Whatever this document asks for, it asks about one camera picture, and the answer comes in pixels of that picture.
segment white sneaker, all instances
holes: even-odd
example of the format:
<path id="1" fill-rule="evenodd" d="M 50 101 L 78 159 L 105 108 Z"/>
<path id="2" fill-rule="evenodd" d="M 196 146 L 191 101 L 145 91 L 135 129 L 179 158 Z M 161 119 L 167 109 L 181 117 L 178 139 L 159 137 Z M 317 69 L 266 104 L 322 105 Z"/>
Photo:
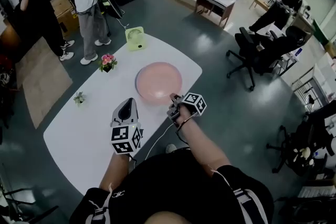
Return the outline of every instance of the white sneaker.
<path id="1" fill-rule="evenodd" d="M 74 56 L 73 52 L 63 51 L 63 55 L 59 57 L 60 61 L 69 60 Z"/>
<path id="2" fill-rule="evenodd" d="M 173 151 L 177 150 L 177 147 L 174 144 L 169 144 L 166 147 L 166 153 L 172 153 Z"/>
<path id="3" fill-rule="evenodd" d="M 66 48 L 71 47 L 73 44 L 75 44 L 75 41 L 74 41 L 74 40 L 65 41 L 64 45 L 61 46 L 61 48 L 62 48 L 63 50 L 65 50 Z"/>
<path id="4" fill-rule="evenodd" d="M 98 39 L 94 42 L 95 43 L 95 45 L 96 46 L 102 46 L 102 45 L 110 45 L 111 44 L 111 39 L 110 39 L 110 41 L 109 42 L 107 42 L 107 43 L 102 43 L 102 42 L 100 42 Z"/>
<path id="5" fill-rule="evenodd" d="M 88 65 L 89 63 L 91 63 L 92 61 L 96 61 L 98 59 L 98 54 L 96 56 L 94 56 L 91 60 L 87 60 L 85 58 L 80 60 L 80 63 L 84 66 Z"/>

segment white table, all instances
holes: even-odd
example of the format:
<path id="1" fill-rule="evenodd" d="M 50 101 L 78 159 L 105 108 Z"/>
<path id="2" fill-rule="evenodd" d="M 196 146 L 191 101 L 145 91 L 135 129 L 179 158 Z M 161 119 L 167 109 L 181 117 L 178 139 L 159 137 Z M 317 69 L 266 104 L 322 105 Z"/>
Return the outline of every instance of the white table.
<path id="1" fill-rule="evenodd" d="M 208 15 L 210 15 L 213 12 L 221 17 L 219 25 L 224 19 L 226 19 L 225 24 L 223 26 L 223 28 L 225 28 L 225 25 L 229 20 L 235 2 L 236 2 L 235 0 L 196 0 L 195 12 L 197 12 L 197 8 L 200 5 L 203 6 L 204 8 L 209 9 L 210 12 Z"/>
<path id="2" fill-rule="evenodd" d="M 84 195 L 98 187 L 111 159 L 113 110 L 127 98 L 136 100 L 143 146 L 167 118 L 167 105 L 146 103 L 135 89 L 141 68 L 153 62 L 168 62 L 182 75 L 181 94 L 186 94 L 202 74 L 202 69 L 186 55 L 165 42 L 146 35 L 148 47 L 129 52 L 127 45 L 114 55 L 118 65 L 109 73 L 97 70 L 78 89 L 86 100 L 78 107 L 73 97 L 59 111 L 44 132 L 46 145 L 67 179 Z"/>

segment gray pants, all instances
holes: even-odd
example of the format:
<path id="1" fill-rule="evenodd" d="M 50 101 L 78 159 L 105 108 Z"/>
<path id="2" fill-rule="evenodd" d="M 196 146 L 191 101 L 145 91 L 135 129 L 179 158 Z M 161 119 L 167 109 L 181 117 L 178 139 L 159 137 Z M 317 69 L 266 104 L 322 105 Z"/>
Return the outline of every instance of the gray pants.
<path id="1" fill-rule="evenodd" d="M 107 26 L 104 17 L 101 15 L 98 3 L 86 10 L 84 14 L 79 14 L 80 34 L 84 39 L 84 58 L 91 60 L 97 54 L 94 50 L 95 40 L 107 43 L 110 39 L 107 36 Z"/>

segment floor mat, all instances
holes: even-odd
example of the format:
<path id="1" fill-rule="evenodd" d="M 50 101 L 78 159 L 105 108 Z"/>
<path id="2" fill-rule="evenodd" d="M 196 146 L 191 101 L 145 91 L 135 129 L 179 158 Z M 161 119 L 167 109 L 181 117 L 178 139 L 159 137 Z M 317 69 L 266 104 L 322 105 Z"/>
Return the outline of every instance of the floor mat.
<path id="1" fill-rule="evenodd" d="M 34 127 L 70 87 L 72 80 L 44 38 L 16 64 L 18 88 L 23 85 Z"/>

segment pink bowl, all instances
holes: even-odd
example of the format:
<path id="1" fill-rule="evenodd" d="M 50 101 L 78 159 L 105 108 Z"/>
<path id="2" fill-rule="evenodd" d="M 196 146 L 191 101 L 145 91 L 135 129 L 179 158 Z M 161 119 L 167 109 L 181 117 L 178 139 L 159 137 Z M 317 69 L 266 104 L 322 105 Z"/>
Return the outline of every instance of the pink bowl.
<path id="1" fill-rule="evenodd" d="M 181 90 L 182 76 L 170 63 L 154 62 L 140 70 L 135 84 L 139 95 L 147 101 L 169 104 L 170 94 Z"/>

